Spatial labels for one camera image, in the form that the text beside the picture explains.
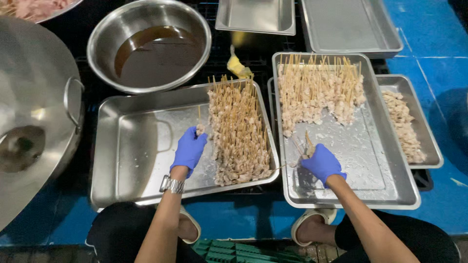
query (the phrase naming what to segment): hand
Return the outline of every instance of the hand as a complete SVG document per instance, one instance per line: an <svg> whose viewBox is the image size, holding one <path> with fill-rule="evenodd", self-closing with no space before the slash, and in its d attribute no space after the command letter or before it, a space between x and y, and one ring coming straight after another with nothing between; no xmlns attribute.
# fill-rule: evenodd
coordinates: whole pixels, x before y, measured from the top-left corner
<svg viewBox="0 0 468 263"><path fill-rule="evenodd" d="M197 137L197 128L195 126L190 127L179 139L177 144L177 150L175 151L174 163L171 165L171 170L174 166L183 165L189 168L187 178L192 175L193 169L197 166L198 161L203 153L205 147L206 138L208 134L203 133Z"/></svg>
<svg viewBox="0 0 468 263"><path fill-rule="evenodd" d="M341 172L341 164L336 157L321 143L315 147L315 152L309 159L302 160L301 165L311 171L325 188L330 175L341 175L346 180L346 174Z"/></svg>

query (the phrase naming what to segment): wristwatch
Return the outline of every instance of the wristwatch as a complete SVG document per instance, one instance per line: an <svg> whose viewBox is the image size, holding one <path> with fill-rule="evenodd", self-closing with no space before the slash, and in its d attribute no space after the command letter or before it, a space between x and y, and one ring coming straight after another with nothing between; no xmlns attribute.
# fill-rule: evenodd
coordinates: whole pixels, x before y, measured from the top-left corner
<svg viewBox="0 0 468 263"><path fill-rule="evenodd" d="M173 194L182 194L185 189L185 182L171 179L169 178L169 175L165 175L162 179L159 192L164 193L168 189L171 190Z"/></svg>

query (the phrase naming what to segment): blue tiled surface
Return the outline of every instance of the blue tiled surface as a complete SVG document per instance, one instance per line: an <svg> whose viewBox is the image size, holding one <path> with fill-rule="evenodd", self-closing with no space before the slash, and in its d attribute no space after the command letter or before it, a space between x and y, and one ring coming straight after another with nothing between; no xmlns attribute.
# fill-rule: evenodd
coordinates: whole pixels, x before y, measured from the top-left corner
<svg viewBox="0 0 468 263"><path fill-rule="evenodd" d="M450 136L454 113L467 99L468 36L446 0L384 2L405 45L387 60L390 72L410 78L445 156L442 168L430 170L434 189L421 193L419 209L388 212L468 234L468 160ZM184 205L207 239L290 238L291 225L304 212L282 194L197 197ZM62 193L52 184L0 233L0 246L83 244L95 216L86 196ZM339 209L334 224L343 216Z"/></svg>

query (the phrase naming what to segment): person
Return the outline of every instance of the person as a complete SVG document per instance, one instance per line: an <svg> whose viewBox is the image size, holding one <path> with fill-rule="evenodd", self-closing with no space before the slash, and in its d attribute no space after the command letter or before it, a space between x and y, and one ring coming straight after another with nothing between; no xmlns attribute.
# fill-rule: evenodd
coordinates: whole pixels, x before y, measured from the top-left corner
<svg viewBox="0 0 468 263"><path fill-rule="evenodd" d="M203 153L207 135L189 128L178 142L170 178L185 181ZM437 226L406 216L369 209L346 183L347 175L335 156L317 144L310 159L302 160L346 212L331 226L336 210L308 209L292 226L301 246L321 242L347 252L334 262L459 262L457 247ZM198 223L181 207L179 193L165 191L157 209L125 202L105 208L94 220L86 244L99 262L205 262L188 244L199 237Z"/></svg>

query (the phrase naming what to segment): stainless steel tray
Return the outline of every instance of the stainless steel tray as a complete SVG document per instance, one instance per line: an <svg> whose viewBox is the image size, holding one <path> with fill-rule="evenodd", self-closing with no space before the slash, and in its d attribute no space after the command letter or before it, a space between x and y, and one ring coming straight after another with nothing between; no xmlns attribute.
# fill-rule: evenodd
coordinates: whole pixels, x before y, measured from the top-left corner
<svg viewBox="0 0 468 263"><path fill-rule="evenodd" d="M246 83L245 80L240 82L242 86ZM254 82L254 86L268 133L268 147L271 148L270 168L276 169L279 167L278 153L262 93L257 83ZM212 84L202 84L164 93L117 96L101 104L90 193L96 210L122 201L141 205L160 202L159 187L174 161L177 141L187 128L199 123L198 105L201 105L202 122L208 123L207 92L210 88ZM206 125L206 128L210 133L211 127ZM216 161L211 160L211 156L212 142L208 140L200 162L186 181L182 198L269 183L279 174L277 169L262 180L217 186L214 183Z"/></svg>
<svg viewBox="0 0 468 263"><path fill-rule="evenodd" d="M280 54L301 54L308 61L310 53L278 52L273 55L275 94L278 92ZM342 57L343 54L323 54ZM369 59L363 54L346 54L352 64L362 63L364 94L367 98L363 107L355 111L352 125L342 126L324 110L323 124L296 124L293 136L305 144L305 132L311 135L314 144L323 143L341 162L348 174L347 182L356 195L369 207L376 209L416 209L421 197L411 174L406 157L393 129L388 110L383 101ZM300 155L291 139L283 136L281 107L276 96L278 136L281 165L299 163ZM284 195L288 203L298 208L336 207L342 208L336 195L324 189L322 183L307 174L300 165L282 168Z"/></svg>
<svg viewBox="0 0 468 263"><path fill-rule="evenodd" d="M417 139L421 142L421 151L427 155L427 159L424 163L409 164L409 168L440 168L444 164L444 158L432 134L431 128L427 124L423 109L421 108L421 104L419 104L419 100L417 99L416 92L410 80L398 74L376 75L376 77L381 90L389 90L402 94L403 101L406 102L406 106L409 108L409 114L415 118L411 122L411 127L413 127L416 132Z"/></svg>
<svg viewBox="0 0 468 263"><path fill-rule="evenodd" d="M307 51L392 58L403 49L382 0L301 0Z"/></svg>
<svg viewBox="0 0 468 263"><path fill-rule="evenodd" d="M219 0L215 28L294 36L295 16L294 0Z"/></svg>

